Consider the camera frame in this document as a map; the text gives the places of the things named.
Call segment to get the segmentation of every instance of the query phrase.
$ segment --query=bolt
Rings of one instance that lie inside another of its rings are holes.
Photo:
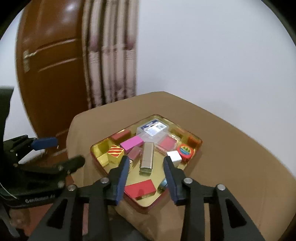
[[[107,177],[101,178],[101,183],[108,183],[108,182],[109,182],[109,178]]]
[[[225,187],[223,184],[218,184],[218,185],[217,185],[217,188],[218,188],[220,191],[224,191],[226,187]]]
[[[190,184],[190,183],[193,182],[192,179],[191,179],[190,177],[186,177],[186,178],[184,178],[183,181],[184,181],[186,184]]]
[[[71,185],[68,186],[68,190],[69,191],[74,191],[76,189],[76,187],[77,186],[75,184],[71,184]]]
[[[57,186],[58,186],[59,188],[63,188],[63,187],[65,186],[65,182],[64,182],[64,181],[59,181],[59,182],[57,183]]]

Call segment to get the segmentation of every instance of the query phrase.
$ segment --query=wall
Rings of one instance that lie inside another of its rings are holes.
[[[262,1],[141,1],[137,58],[137,94],[212,112],[296,176],[296,47]]]
[[[21,14],[22,12],[15,17],[0,40],[0,86],[14,86],[15,88],[6,121],[4,140],[25,134],[29,137],[36,137],[23,106],[15,69],[15,41]],[[22,163],[38,154],[40,151],[31,151],[22,159]]]

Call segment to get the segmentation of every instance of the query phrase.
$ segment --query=door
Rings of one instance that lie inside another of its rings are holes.
[[[17,76],[32,126],[65,148],[75,115],[88,109],[81,23],[84,0],[32,0],[22,15],[16,45]]]

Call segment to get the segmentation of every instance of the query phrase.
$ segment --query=brown tablecloth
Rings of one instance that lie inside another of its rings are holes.
[[[153,92],[111,103],[77,115],[70,126],[69,158],[83,155],[86,163],[72,175],[77,186],[90,185],[103,176],[95,168],[90,147],[144,119],[159,114],[203,140],[200,155],[187,176],[203,185],[223,183],[237,198],[267,241],[278,240],[296,212],[296,180],[265,148],[206,110],[166,92]],[[126,201],[116,211],[145,236],[154,240],[180,240],[184,207],[169,196],[148,214],[136,212]],[[206,217],[206,230],[209,229]]]

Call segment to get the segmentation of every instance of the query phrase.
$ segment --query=pink patterned curtain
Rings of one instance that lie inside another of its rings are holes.
[[[82,23],[89,109],[136,94],[139,0],[86,0]]]

